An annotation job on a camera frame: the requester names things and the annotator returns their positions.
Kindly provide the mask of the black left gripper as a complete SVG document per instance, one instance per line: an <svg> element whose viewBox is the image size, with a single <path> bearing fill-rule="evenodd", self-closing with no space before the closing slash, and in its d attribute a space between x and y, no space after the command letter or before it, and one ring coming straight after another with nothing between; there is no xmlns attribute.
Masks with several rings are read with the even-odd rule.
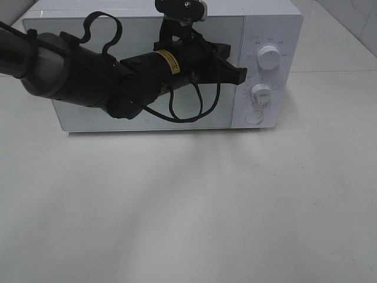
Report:
<svg viewBox="0 0 377 283"><path fill-rule="evenodd" d="M154 43L153 53L166 62L158 76L165 88L181 88L188 84L233 84L246 81L247 68L237 68L228 59L231 46L209 42L197 31L183 28L169 32Z"/></svg>

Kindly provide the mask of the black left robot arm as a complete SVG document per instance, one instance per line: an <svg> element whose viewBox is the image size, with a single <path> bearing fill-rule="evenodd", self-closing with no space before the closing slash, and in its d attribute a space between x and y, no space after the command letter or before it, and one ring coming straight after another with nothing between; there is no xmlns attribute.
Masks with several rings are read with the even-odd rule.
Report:
<svg viewBox="0 0 377 283"><path fill-rule="evenodd" d="M228 62L229 44L212 43L177 21L164 20L152 52L117 60L108 51L122 36L117 23L113 38L101 52L84 47L91 38L91 24L101 16L89 15L83 23L84 35L67 32L23 33L1 24L1 73L18 79L33 96L79 106L98 108L115 119L133 119L146 111L173 123L193 123L210 114L201 108L196 116L179 118L151 108L160 96L187 85L240 85L247 69Z"/></svg>

